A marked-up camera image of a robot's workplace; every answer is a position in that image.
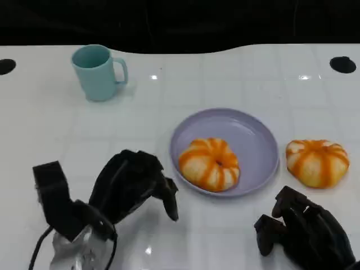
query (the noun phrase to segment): plate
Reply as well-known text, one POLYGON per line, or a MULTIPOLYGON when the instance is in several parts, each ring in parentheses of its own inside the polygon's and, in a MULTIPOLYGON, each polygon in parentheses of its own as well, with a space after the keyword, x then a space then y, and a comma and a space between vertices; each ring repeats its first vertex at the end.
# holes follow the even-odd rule
POLYGON ((189 116, 176 127, 170 158, 176 176, 192 188, 214 196, 241 196, 270 181, 279 163, 276 140, 258 119, 232 109, 209 109, 189 116), (203 190, 187 181, 178 166, 178 157, 196 138, 221 138, 237 156, 241 173, 238 184, 223 192, 203 190))

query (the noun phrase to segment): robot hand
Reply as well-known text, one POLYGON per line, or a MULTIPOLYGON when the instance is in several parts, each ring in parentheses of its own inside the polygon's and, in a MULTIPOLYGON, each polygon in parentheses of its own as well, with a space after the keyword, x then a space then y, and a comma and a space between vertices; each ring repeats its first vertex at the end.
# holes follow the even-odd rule
POLYGON ((156 156, 123 150, 109 160, 96 179, 89 205, 116 224, 153 196, 163 201, 169 218, 177 221, 178 188, 162 170, 156 156))
POLYGON ((274 218, 262 215, 254 225, 260 253, 269 255, 275 243, 305 270, 355 270, 347 234, 334 216, 303 194, 285 186, 276 196, 274 218))

